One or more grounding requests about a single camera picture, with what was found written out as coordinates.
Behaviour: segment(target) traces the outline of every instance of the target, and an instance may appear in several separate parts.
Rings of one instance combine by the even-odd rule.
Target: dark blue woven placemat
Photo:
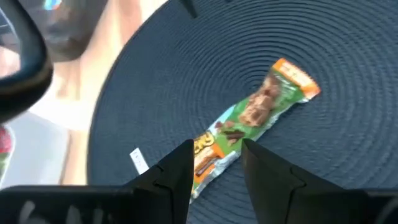
[[[340,186],[398,187],[398,1],[193,0],[163,5],[127,43],[98,100],[90,184],[137,176],[202,133],[281,57],[322,93],[258,142]],[[190,223],[256,223],[235,162],[194,201]]]

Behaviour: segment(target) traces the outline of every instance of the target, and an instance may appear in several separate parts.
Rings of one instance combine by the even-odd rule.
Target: snack bar wrapper
[[[279,59],[255,93],[228,108],[194,140],[191,201],[241,155],[242,139],[257,140],[280,114],[319,92],[319,86],[305,72]]]

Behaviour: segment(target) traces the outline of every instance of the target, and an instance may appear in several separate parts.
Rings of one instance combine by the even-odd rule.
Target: black frame
[[[31,107],[52,80],[53,67],[38,28],[19,1],[1,0],[0,13],[19,41],[21,69],[0,79],[0,123]]]

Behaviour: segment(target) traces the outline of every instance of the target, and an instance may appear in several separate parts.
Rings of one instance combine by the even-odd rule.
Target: red object
[[[9,131],[0,126],[0,153],[11,152],[12,149],[12,137]]]

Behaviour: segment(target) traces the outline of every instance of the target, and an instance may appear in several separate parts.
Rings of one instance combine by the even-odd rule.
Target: small white label
[[[139,148],[133,150],[130,153],[130,157],[132,159],[132,162],[134,163],[138,174],[143,174],[145,171],[149,169],[147,162],[144,159],[144,156],[142,156],[141,151]]]

